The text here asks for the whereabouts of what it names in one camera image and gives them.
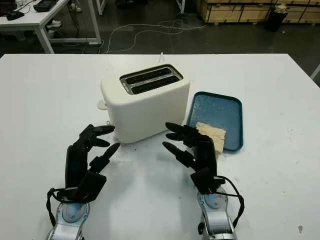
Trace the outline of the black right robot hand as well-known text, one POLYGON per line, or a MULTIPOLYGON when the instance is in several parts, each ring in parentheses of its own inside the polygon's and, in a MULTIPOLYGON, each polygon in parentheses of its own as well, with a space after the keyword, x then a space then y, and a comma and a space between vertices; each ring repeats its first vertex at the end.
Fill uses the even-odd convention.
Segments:
POLYGON ((175 156, 177 161, 195 172, 209 169, 213 176, 217 175, 215 145, 209 136, 201 134, 198 129, 189 125, 166 122, 165 126, 170 130, 170 133, 165 135, 169 140, 182 142, 193 150, 193 153, 190 153, 164 141, 162 145, 175 156))

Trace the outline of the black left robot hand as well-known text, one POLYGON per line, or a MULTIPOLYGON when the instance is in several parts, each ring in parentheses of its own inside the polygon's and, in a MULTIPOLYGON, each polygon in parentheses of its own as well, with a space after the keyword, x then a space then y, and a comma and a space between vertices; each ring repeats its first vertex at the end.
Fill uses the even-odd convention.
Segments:
POLYGON ((65 187, 75 188, 80 185, 88 171, 100 173, 110 162, 110 158, 120 147, 120 143, 110 144, 99 138, 115 130, 113 125, 93 126, 89 124, 80 134, 78 140, 67 148, 65 164, 65 187), (104 154, 88 162, 88 153, 93 147, 107 148, 104 154))

